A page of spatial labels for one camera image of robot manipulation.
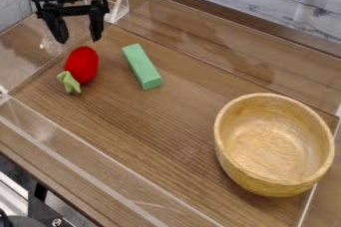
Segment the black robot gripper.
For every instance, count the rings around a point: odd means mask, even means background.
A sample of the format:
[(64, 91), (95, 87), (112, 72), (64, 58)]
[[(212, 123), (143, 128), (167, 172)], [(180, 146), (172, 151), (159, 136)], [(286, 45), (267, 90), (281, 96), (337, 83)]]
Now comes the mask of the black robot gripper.
[(55, 40), (65, 44), (69, 32), (64, 16), (89, 15), (92, 40), (99, 41), (104, 30), (104, 15), (109, 12), (108, 0), (32, 0), (36, 15), (46, 23)]

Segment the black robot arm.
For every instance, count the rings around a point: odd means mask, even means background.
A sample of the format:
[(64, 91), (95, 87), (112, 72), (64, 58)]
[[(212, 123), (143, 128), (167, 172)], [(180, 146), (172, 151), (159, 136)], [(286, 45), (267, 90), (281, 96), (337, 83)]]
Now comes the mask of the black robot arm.
[(93, 41), (99, 41), (104, 31), (104, 16), (109, 12), (108, 0), (32, 0), (36, 16), (42, 19), (55, 37), (65, 44), (69, 32), (64, 17), (88, 16), (89, 32)]

